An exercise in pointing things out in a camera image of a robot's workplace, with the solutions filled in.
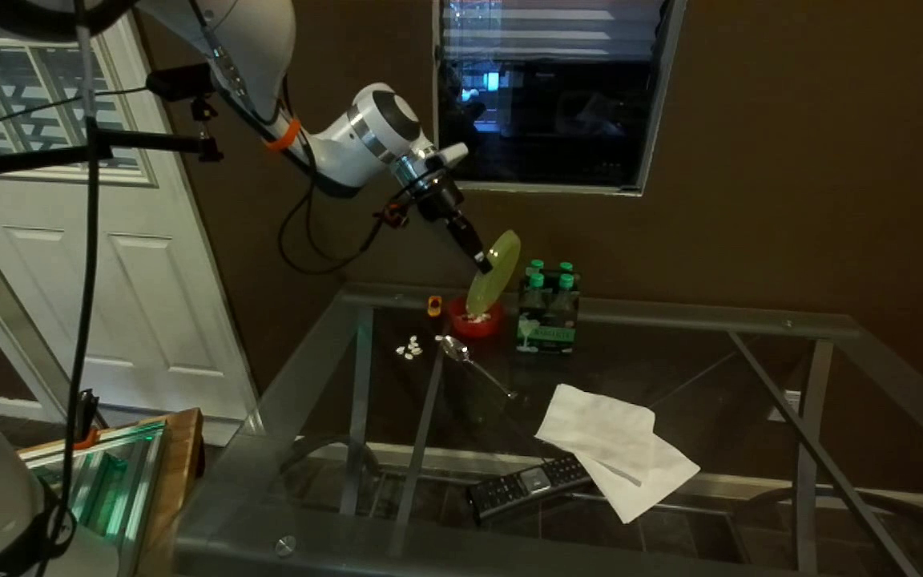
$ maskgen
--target metal table frame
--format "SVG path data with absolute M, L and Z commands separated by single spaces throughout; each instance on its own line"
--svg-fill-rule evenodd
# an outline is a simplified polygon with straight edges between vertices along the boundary
M 229 454 L 217 460 L 217 470 L 205 478 L 198 490 L 198 503 L 190 507 L 184 534 L 180 534 L 180 557 L 190 559 L 190 566 L 205 566 L 201 553 L 216 564 L 217 550 L 231 548 L 254 548 L 235 557 L 274 557 L 277 566 L 296 564 L 296 566 L 337 566 L 337 569 L 366 569 L 366 566 L 389 566 L 397 569 L 443 569 L 443 566 L 466 566 L 463 557 L 456 557 L 450 548 L 443 548 L 438 538 L 457 541 L 463 534 L 447 529 L 422 529 L 419 534 L 408 529 L 411 520 L 411 495 L 415 495 L 415 478 L 422 460 L 426 432 L 433 404 L 443 382 L 443 357 L 436 357 L 422 416 L 411 454 L 411 475 L 401 494 L 397 521 L 389 532 L 386 524 L 373 524 L 370 520 L 354 520 L 359 503 L 359 469 L 362 460 L 373 460 L 366 445 L 366 426 L 370 426 L 370 390 L 373 390 L 373 324 L 376 308 L 401 308 L 401 309 L 422 309 L 422 294 L 416 288 L 381 288 L 381 285 L 350 285 L 343 288 L 333 305 L 325 309 L 325 316 L 313 324 L 313 329 L 300 340 L 296 354 L 282 365 L 277 382 L 265 390 L 265 401 L 260 407 L 260 420 L 251 420 L 243 432 L 235 435 L 229 445 Z M 902 573 L 917 573 L 905 548 L 885 532 L 885 524 L 872 517 L 869 503 L 860 495 L 860 490 L 848 484 L 848 478 L 841 470 L 841 464 L 827 454 L 822 445 L 822 416 L 824 416 L 824 397 L 830 383 L 830 365 L 833 354 L 846 354 L 869 382 L 875 382 L 919 430 L 923 430 L 923 375 L 914 372 L 905 357 L 897 357 L 885 344 L 878 344 L 872 333 L 865 333 L 855 321 L 843 313 L 799 313 L 799 309 L 755 309 L 755 308 L 700 308 L 700 305 L 650 305 L 650 300 L 595 300 L 584 297 L 581 308 L 584 324 L 628 324 L 628 325 L 677 325 L 677 329 L 712 329 L 724 333 L 734 346 L 732 354 L 718 357 L 716 365 L 702 367 L 700 375 L 687 378 L 679 383 L 689 388 L 702 382 L 712 367 L 718 367 L 728 357 L 744 357 L 755 383 L 770 393 L 772 407 L 781 412 L 781 420 L 792 426 L 799 438 L 795 454 L 795 559 L 799 569 L 814 573 L 817 569 L 817 534 L 814 534 L 814 495 L 817 495 L 817 470 L 824 470 L 846 507 L 855 511 L 855 520 L 865 524 L 865 532 L 875 538 L 875 544 L 895 559 Z M 800 412 L 795 412 L 779 382 L 767 372 L 767 365 L 755 357 L 755 351 L 748 346 L 744 337 L 800 337 L 811 340 L 811 365 L 809 365 L 809 388 L 800 401 Z M 343 488 L 339 517 L 331 520 L 325 511 L 298 508 L 296 503 L 282 503 L 286 517 L 274 520 L 298 520 L 298 532 L 282 532 L 257 541 L 231 541 L 231 520 L 240 520 L 248 508 L 254 508 L 254 520 L 265 517 L 265 507 L 251 503 L 251 494 L 262 494 L 265 478 L 274 478 L 277 460 L 288 453 L 296 435 L 300 432 L 308 412 L 319 401 L 339 354 L 356 344 L 356 372 L 354 372 L 354 416 L 350 416 L 350 484 Z M 303 521 L 319 524 L 325 538 L 337 538 L 345 548 L 337 548 L 333 557 L 325 559 L 333 548 L 311 550 L 303 548 Z M 476 548 L 497 550 L 500 534 L 486 534 Z M 568 559 L 589 559 L 595 553 L 595 566 L 631 566 L 628 553 L 615 557 L 615 564 L 600 564 L 600 557 L 612 557 L 612 550 L 584 550 L 573 544 L 552 544 L 563 553 L 544 553 L 542 566 L 561 569 L 569 566 Z M 657 564 L 657 553 L 650 553 L 650 564 L 638 564 L 650 573 L 670 573 L 670 569 L 718 569 L 722 564 L 706 559 L 682 559 L 682 557 L 665 557 Z M 737 573 L 770 573 L 755 566 L 722 566 Z

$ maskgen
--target glass tabletop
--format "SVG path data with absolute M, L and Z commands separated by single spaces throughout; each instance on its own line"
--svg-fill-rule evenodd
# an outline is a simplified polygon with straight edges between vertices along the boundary
M 732 475 L 795 480 L 795 498 L 770 498 L 795 534 L 779 541 L 788 566 L 817 566 L 827 478 L 846 484 L 872 566 L 914 569 L 817 443 L 830 350 L 865 340 L 848 316 L 584 300 L 573 351 L 521 351 L 505 313 L 493 337 L 466 344 L 466 362 L 443 351 L 443 333 L 426 291 L 339 291 L 190 503 L 186 569 L 779 569 L 755 538 L 767 524 L 749 534 L 749 520 L 734 520 L 744 507 L 722 494 Z M 636 521 L 618 521 L 594 484 L 481 520 L 474 488 L 563 458 L 534 438 L 559 383 L 650 407 L 653 432 L 702 475 Z M 784 390 L 803 390 L 809 411 Z

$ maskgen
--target white door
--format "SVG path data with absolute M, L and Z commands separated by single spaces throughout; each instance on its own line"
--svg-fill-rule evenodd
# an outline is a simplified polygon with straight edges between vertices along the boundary
M 95 55 L 104 83 L 144 83 L 149 66 L 127 23 L 105 30 Z M 73 95 L 78 71 L 79 56 L 66 47 L 0 40 L 0 116 Z M 0 123 L 0 148 L 73 145 L 73 117 L 79 105 L 18 116 Z M 98 99 L 98 117 L 166 130 L 149 94 Z M 78 344 L 84 214 L 84 166 L 0 177 L 0 270 L 64 372 Z M 254 411 L 248 362 L 174 154 L 127 149 L 104 170 L 98 283 L 84 375 L 110 407 L 201 407 L 224 420 Z

